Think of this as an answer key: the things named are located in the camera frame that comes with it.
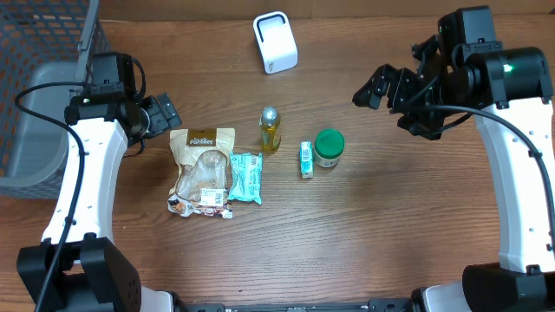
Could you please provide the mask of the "colourful snack wrapper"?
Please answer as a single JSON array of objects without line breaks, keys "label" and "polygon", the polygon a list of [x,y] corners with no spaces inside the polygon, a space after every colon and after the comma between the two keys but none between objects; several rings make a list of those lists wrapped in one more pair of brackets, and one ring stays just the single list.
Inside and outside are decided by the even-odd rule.
[{"label": "colourful snack wrapper", "polygon": [[184,218],[190,217],[193,214],[223,219],[233,218],[233,211],[230,204],[225,204],[222,207],[195,206],[191,202],[179,198],[175,194],[167,200],[167,204],[170,212],[177,213]]}]

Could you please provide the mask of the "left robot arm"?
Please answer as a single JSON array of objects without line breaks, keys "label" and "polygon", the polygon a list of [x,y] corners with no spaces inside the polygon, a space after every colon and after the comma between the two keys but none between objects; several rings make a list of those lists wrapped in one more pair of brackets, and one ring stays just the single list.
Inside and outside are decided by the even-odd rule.
[{"label": "left robot arm", "polygon": [[181,311],[171,291],[142,286],[114,245],[112,216],[126,150],[181,124],[167,94],[146,96],[131,55],[94,55],[91,82],[80,83],[64,120],[67,164],[55,211],[37,246],[22,248],[16,268],[37,311]]}]

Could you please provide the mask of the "clear bottle with silver cap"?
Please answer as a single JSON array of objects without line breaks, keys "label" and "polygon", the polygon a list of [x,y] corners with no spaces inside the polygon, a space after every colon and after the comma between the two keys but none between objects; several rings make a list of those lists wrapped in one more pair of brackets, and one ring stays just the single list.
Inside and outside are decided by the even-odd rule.
[{"label": "clear bottle with silver cap", "polygon": [[275,107],[265,107],[259,119],[262,147],[267,153],[274,153],[281,143],[281,115]]}]

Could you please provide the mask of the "small Kleenex tissue pack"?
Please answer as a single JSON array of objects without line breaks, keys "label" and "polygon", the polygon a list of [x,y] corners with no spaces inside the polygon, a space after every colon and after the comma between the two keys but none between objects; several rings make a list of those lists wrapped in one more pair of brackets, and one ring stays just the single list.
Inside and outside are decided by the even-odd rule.
[{"label": "small Kleenex tissue pack", "polygon": [[300,143],[300,172],[303,179],[312,179],[314,177],[313,152],[312,143],[310,141],[302,141]]}]

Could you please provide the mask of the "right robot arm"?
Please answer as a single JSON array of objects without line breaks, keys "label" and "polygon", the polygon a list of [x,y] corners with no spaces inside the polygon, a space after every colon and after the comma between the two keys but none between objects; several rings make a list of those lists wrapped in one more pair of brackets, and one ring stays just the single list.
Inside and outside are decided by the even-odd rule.
[{"label": "right robot arm", "polygon": [[386,104],[398,126],[438,140],[474,119],[492,170],[499,259],[467,266],[458,282],[373,299],[372,311],[551,311],[554,308],[554,114],[548,61],[534,47],[505,49],[491,10],[461,8],[416,44],[416,71],[379,67],[353,96]]}]

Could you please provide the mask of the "brown snack packet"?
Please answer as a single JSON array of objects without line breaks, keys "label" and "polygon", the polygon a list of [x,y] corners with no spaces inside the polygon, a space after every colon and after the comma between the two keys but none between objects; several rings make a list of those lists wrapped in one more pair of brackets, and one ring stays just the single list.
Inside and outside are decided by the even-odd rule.
[{"label": "brown snack packet", "polygon": [[172,130],[170,148],[178,178],[169,195],[198,206],[203,189],[225,189],[235,136],[230,127]]}]

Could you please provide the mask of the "teal tissue pack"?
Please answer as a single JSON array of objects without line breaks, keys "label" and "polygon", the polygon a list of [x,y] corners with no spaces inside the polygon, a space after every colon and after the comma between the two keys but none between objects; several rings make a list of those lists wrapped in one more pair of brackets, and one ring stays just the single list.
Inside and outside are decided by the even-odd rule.
[{"label": "teal tissue pack", "polygon": [[232,187],[229,199],[262,204],[263,154],[231,153]]}]

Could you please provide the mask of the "green lid jar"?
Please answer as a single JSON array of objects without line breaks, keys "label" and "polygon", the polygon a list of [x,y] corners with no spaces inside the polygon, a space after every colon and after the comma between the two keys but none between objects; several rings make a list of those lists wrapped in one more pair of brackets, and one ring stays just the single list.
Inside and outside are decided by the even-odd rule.
[{"label": "green lid jar", "polygon": [[315,138],[313,159],[321,167],[333,167],[341,158],[344,148],[345,139],[343,135],[335,128],[326,128]]}]

